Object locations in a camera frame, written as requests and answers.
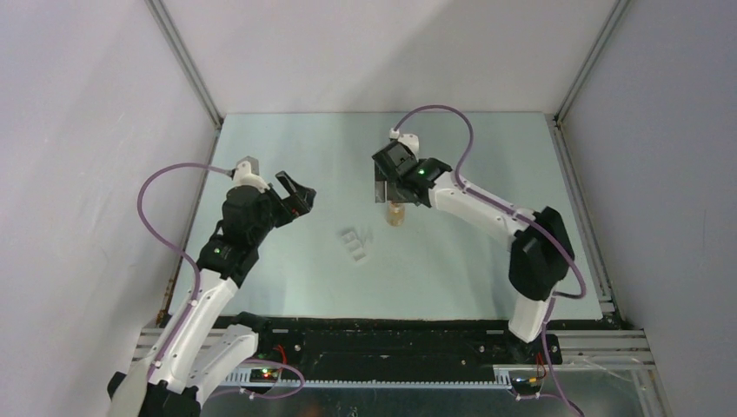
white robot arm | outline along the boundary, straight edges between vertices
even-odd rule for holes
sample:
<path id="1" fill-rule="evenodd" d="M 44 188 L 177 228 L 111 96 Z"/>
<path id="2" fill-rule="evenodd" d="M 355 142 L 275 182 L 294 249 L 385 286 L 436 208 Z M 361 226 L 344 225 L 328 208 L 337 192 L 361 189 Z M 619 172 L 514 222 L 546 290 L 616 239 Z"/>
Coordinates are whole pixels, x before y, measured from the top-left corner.
<path id="1" fill-rule="evenodd" d="M 309 213 L 316 192 L 282 171 L 276 177 L 289 196 L 281 199 L 258 175 L 258 161 L 251 157 L 240 161 L 230 176 L 234 186 L 226 195 L 215 233 L 197 259 L 195 284 L 187 301 L 129 374 L 113 376 L 108 385 L 109 417 L 199 415 L 219 383 L 256 353 L 259 332 L 268 334 L 268 321 L 241 313 L 197 358 L 222 309 L 258 261 L 263 239 L 272 229 Z"/>
<path id="2" fill-rule="evenodd" d="M 510 253 L 509 280 L 517 290 L 509 331 L 525 343 L 540 334 L 555 284 L 568 264 L 552 244 L 521 218 L 534 219 L 562 244 L 573 250 L 560 214 L 551 208 L 540 213 L 481 189 L 434 158 L 419 159 L 419 139 L 392 130 L 390 142 L 374 154 L 377 201 L 412 202 L 448 212 L 488 233 Z"/>

table surface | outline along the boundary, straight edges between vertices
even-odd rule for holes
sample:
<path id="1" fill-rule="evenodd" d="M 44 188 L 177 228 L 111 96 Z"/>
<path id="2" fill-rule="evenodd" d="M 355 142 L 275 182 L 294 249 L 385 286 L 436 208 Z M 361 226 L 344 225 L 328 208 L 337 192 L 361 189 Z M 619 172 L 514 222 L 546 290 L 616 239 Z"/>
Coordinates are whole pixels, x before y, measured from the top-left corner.
<path id="1" fill-rule="evenodd" d="M 484 231 L 438 210 L 407 206 L 398 228 L 387 207 L 374 203 L 371 155 L 388 140 L 400 113 L 228 115 L 213 164 L 230 168 L 245 156 L 260 175 L 286 192 L 274 175 L 285 170 L 317 190 L 313 211 L 272 230 L 260 260 L 222 314 L 376 319 L 509 319 L 515 290 L 508 253 Z M 476 140 L 462 173 L 471 182 L 514 202 L 563 216 L 590 291 L 581 301 L 561 299 L 556 319 L 600 319 L 581 234 L 545 117 L 541 113 L 471 113 Z M 402 127 L 420 137 L 420 153 L 452 166 L 468 143 L 463 122 L 449 113 L 424 113 Z M 197 208 L 187 252 L 197 258 L 216 222 L 231 182 L 209 175 Z M 353 229 L 368 258 L 355 264 L 340 235 Z M 183 266 L 171 309 L 193 279 Z M 577 292 L 569 273 L 559 289 Z"/>

gray wall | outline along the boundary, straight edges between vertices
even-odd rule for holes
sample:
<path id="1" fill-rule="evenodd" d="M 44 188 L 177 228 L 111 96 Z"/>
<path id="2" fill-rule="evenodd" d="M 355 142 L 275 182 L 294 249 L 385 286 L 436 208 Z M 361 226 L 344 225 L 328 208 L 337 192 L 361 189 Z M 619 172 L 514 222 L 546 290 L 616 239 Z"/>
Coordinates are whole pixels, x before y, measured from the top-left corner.
<path id="1" fill-rule="evenodd" d="M 167 2 L 225 113 L 404 111 L 427 103 L 553 112 L 612 4 Z"/>
<path id="2" fill-rule="evenodd" d="M 634 2 L 564 122 L 619 302 L 677 416 L 734 415 L 735 22 L 732 0 Z"/>
<path id="3" fill-rule="evenodd" d="M 105 415 L 176 263 L 138 188 L 213 128 L 141 0 L 2 2 L 0 50 L 0 414 Z M 147 196 L 176 242 L 200 177 Z"/>

purple cable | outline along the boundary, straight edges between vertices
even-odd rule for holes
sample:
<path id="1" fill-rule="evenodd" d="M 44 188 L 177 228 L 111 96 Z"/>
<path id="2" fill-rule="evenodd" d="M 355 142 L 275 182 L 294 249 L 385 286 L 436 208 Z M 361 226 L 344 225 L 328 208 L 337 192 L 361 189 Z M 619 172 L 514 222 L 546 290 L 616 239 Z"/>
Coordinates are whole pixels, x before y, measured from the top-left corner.
<path id="1" fill-rule="evenodd" d="M 265 400 L 280 400 L 282 398 L 287 398 L 289 396 L 292 396 L 294 394 L 297 394 L 298 392 L 302 391 L 302 388 L 304 388 L 304 384 L 306 383 L 306 381 L 304 380 L 304 375 L 302 375 L 302 373 L 296 367 L 292 367 L 291 365 L 287 365 L 285 363 L 279 363 L 279 362 L 274 362 L 274 361 L 265 361 L 263 359 L 247 359 L 247 360 L 241 362 L 241 364 L 249 364 L 249 363 L 255 363 L 255 364 L 258 364 L 258 365 L 267 365 L 267 366 L 270 366 L 270 367 L 283 367 L 284 369 L 288 369 L 289 371 L 292 371 L 295 375 L 297 375 L 297 378 L 299 378 L 299 380 L 300 380 L 300 385 L 299 385 L 299 387 L 297 387 L 297 388 L 289 391 L 286 394 L 279 394 L 279 395 L 258 394 L 258 393 L 254 393 L 252 391 L 248 391 L 247 389 L 242 388 L 242 387 L 240 387 L 240 388 L 223 389 L 222 391 L 218 391 L 218 392 L 212 394 L 209 397 L 209 399 L 210 398 L 219 397 L 221 395 L 227 395 L 227 394 L 240 394 L 241 393 L 241 390 L 243 390 L 244 391 L 243 392 L 244 394 L 248 393 L 249 395 L 253 395 L 256 398 L 263 398 Z"/>
<path id="2" fill-rule="evenodd" d="M 513 219 L 518 218 L 522 220 L 523 222 L 527 223 L 529 226 L 532 226 L 540 232 L 542 235 L 544 235 L 551 243 L 553 243 L 553 246 L 558 250 L 558 252 L 561 253 L 563 256 L 563 259 L 566 260 L 566 263 L 569 267 L 574 271 L 574 275 L 576 277 L 576 280 L 578 281 L 579 286 L 581 287 L 581 293 L 574 295 L 574 294 L 568 294 L 568 293 L 562 293 L 560 291 L 554 291 L 553 296 L 557 297 L 563 297 L 563 298 L 569 298 L 572 300 L 580 300 L 583 297 L 586 296 L 586 282 L 583 281 L 583 274 L 576 266 L 573 258 L 568 254 L 566 249 L 561 245 L 560 242 L 558 242 L 557 239 L 553 235 L 551 235 L 545 228 L 537 224 L 533 219 L 530 219 L 526 217 L 525 215 L 517 215 L 516 210 L 514 208 L 509 207 L 507 204 L 504 204 L 502 202 L 498 202 L 493 198 L 489 198 L 486 195 L 476 191 L 475 189 L 472 189 L 470 187 L 465 187 L 463 185 L 463 178 L 461 177 L 461 167 L 463 166 L 463 163 L 466 161 L 466 158 L 468 158 L 468 154 L 471 152 L 471 148 L 474 146 L 474 127 L 471 125 L 471 122 L 469 121 L 468 117 L 464 115 L 460 110 L 455 109 L 450 106 L 446 106 L 443 104 L 428 104 L 427 106 L 421 106 L 417 109 L 414 109 L 404 115 L 402 119 L 395 125 L 394 130 L 399 130 L 399 128 L 412 116 L 416 115 L 417 113 L 425 110 L 432 110 L 432 109 L 438 109 L 438 110 L 446 110 L 451 113 L 456 114 L 459 116 L 468 127 L 468 145 L 466 146 L 466 150 L 463 151 L 463 155 L 461 155 L 461 159 L 458 160 L 458 163 L 455 165 L 455 184 L 464 192 L 467 192 L 468 194 L 472 195 L 478 200 L 481 200 L 487 204 L 490 204 L 491 206 L 499 209 L 502 213 L 505 213 L 506 215 L 510 215 Z"/>
<path id="3" fill-rule="evenodd" d="M 474 126 L 471 125 L 471 121 L 464 115 L 460 110 L 446 106 L 444 104 L 428 104 L 427 106 L 421 106 L 417 109 L 414 109 L 404 115 L 402 119 L 394 126 L 394 130 L 399 130 L 399 128 L 412 116 L 416 115 L 417 113 L 420 113 L 421 111 L 425 110 L 446 110 L 451 113 L 456 114 L 458 117 L 463 119 L 463 121 L 466 123 L 466 127 L 468 128 L 468 145 L 466 146 L 466 150 L 463 151 L 463 155 L 461 155 L 461 159 L 458 160 L 458 163 L 455 165 L 455 182 L 457 184 L 462 184 L 461 181 L 461 166 L 463 166 L 463 163 L 466 161 L 466 158 L 468 158 L 468 154 L 471 152 L 471 147 L 474 146 Z"/>
<path id="4" fill-rule="evenodd" d="M 558 395 L 560 395 L 560 397 L 556 395 L 554 395 L 554 397 L 563 401 L 563 404 L 565 404 L 572 413 L 578 414 L 580 415 L 580 417 L 583 417 L 583 412 L 581 411 L 581 409 L 578 408 L 578 406 L 576 406 L 571 400 L 569 400 L 568 397 L 566 397 L 566 394 L 563 392 L 561 382 L 558 381 L 558 375 L 555 374 L 555 370 L 553 369 L 553 361 L 550 360 L 550 351 L 548 351 L 548 322 L 550 321 L 550 315 L 553 313 L 554 306 L 555 298 L 551 298 L 550 304 L 548 305 L 548 311 L 545 312 L 545 317 L 542 319 L 542 326 L 540 328 L 540 335 L 542 338 L 542 351 L 545 353 L 545 361 L 548 363 L 550 376 L 553 378 L 555 387 L 558 388 Z"/>
<path id="5" fill-rule="evenodd" d="M 545 359 L 548 361 L 548 368 L 550 369 L 550 374 L 553 377 L 553 381 L 555 382 L 555 386 L 558 388 L 558 393 L 560 394 L 560 397 L 552 394 L 544 394 L 546 397 L 553 397 L 558 398 L 559 400 L 562 400 L 568 409 L 570 409 L 572 412 L 577 413 L 580 416 L 583 416 L 583 412 L 581 411 L 578 406 L 576 406 L 573 402 L 568 400 L 566 395 L 563 393 L 563 388 L 561 387 L 561 383 L 558 381 L 558 377 L 555 375 L 555 371 L 553 370 L 553 362 L 550 360 L 550 353 L 548 352 L 548 341 L 546 339 L 546 331 L 548 327 L 548 321 L 550 320 L 550 315 L 553 313 L 553 306 L 555 305 L 555 297 L 564 297 L 569 298 L 573 300 L 580 300 L 583 297 L 586 296 L 586 282 L 583 280 L 583 274 L 576 266 L 573 258 L 568 254 L 567 250 L 563 247 L 563 245 L 558 242 L 557 239 L 553 235 L 551 235 L 544 227 L 542 227 L 540 224 L 538 224 L 534 219 L 530 219 L 529 217 L 518 214 L 516 210 L 512 207 L 509 207 L 507 204 L 504 204 L 502 202 L 498 202 L 493 198 L 490 198 L 470 187 L 465 187 L 463 185 L 463 178 L 461 177 L 461 166 L 466 161 L 466 158 L 468 157 L 468 154 L 471 151 L 471 147 L 474 145 L 474 128 L 471 125 L 471 122 L 469 119 L 464 115 L 460 110 L 454 109 L 449 106 L 445 106 L 442 104 L 430 104 L 427 106 L 421 106 L 417 109 L 414 109 L 407 113 L 394 127 L 394 130 L 399 130 L 399 128 L 411 117 L 415 114 L 424 111 L 424 110 L 430 110 L 430 109 L 441 109 L 450 111 L 452 113 L 455 113 L 458 115 L 463 121 L 466 123 L 466 126 L 468 126 L 468 146 L 466 147 L 466 150 L 463 151 L 463 155 L 461 155 L 461 159 L 458 161 L 458 164 L 455 166 L 455 184 L 464 192 L 467 192 L 468 194 L 472 195 L 473 197 L 477 198 L 478 200 L 481 200 L 482 202 L 485 202 L 486 204 L 491 205 L 492 207 L 495 207 L 499 209 L 502 213 L 505 213 L 506 215 L 511 216 L 513 219 L 520 219 L 521 221 L 525 222 L 529 227 L 534 228 L 538 232 L 540 232 L 543 236 L 545 236 L 546 239 L 548 239 L 555 249 L 558 250 L 558 252 L 563 256 L 563 259 L 566 260 L 566 263 L 569 267 L 574 271 L 574 275 L 576 277 L 576 280 L 579 283 L 579 286 L 581 287 L 581 293 L 577 295 L 568 294 L 568 293 L 562 293 L 559 291 L 554 291 L 552 293 L 552 297 L 550 300 L 550 304 L 548 305 L 548 311 L 545 313 L 545 317 L 542 320 L 542 326 L 541 326 L 541 336 L 542 336 L 542 344 L 545 351 Z"/>
<path id="6" fill-rule="evenodd" d="M 169 171 L 172 171 L 174 169 L 179 168 L 199 168 L 199 169 L 208 169 L 210 171 L 216 172 L 218 174 L 224 174 L 230 176 L 230 171 L 227 169 L 222 169 L 218 167 L 212 167 L 210 165 L 206 165 L 204 163 L 197 163 L 197 162 L 182 162 L 182 163 L 175 163 L 174 165 L 169 165 L 166 168 L 159 169 L 157 172 L 155 172 L 152 176 L 149 177 L 149 179 L 146 180 L 146 182 L 143 183 L 141 186 L 141 190 L 138 191 L 138 217 L 141 218 L 141 222 L 143 223 L 143 226 L 146 227 L 146 229 L 161 243 L 164 244 L 167 248 L 171 249 L 174 253 L 177 255 L 180 255 L 189 265 L 192 266 L 192 268 L 195 270 L 195 283 L 192 288 L 192 296 L 189 298 L 190 300 L 196 300 L 197 296 L 200 292 L 200 269 L 197 267 L 197 263 L 194 259 L 192 259 L 191 256 L 187 255 L 186 252 L 184 252 L 183 249 L 177 247 L 174 243 L 168 241 L 165 237 L 161 236 L 153 226 L 151 226 L 151 223 L 149 222 L 149 219 L 146 218 L 146 214 L 143 213 L 143 195 L 146 193 L 146 189 L 151 185 L 151 183 L 158 178 L 159 176 L 166 174 Z M 192 310 L 192 305 L 190 303 L 187 303 L 187 307 L 184 308 L 184 311 L 182 313 L 182 317 L 179 318 L 179 321 L 176 322 L 174 325 L 174 328 L 172 328 L 171 332 L 169 332 L 169 335 L 167 335 L 166 339 L 164 340 L 161 349 L 159 349 L 158 353 L 156 353 L 156 356 L 154 357 L 154 360 L 151 362 L 151 366 L 149 367 L 149 372 L 146 377 L 146 379 L 151 378 L 151 375 L 155 372 L 156 368 L 154 363 L 156 361 L 160 361 L 163 356 L 166 354 L 166 351 L 169 350 L 169 346 L 171 345 L 172 341 L 174 340 L 174 336 L 176 336 L 177 333 L 179 333 L 179 329 L 182 328 L 182 325 L 184 321 L 189 316 L 189 312 Z"/>

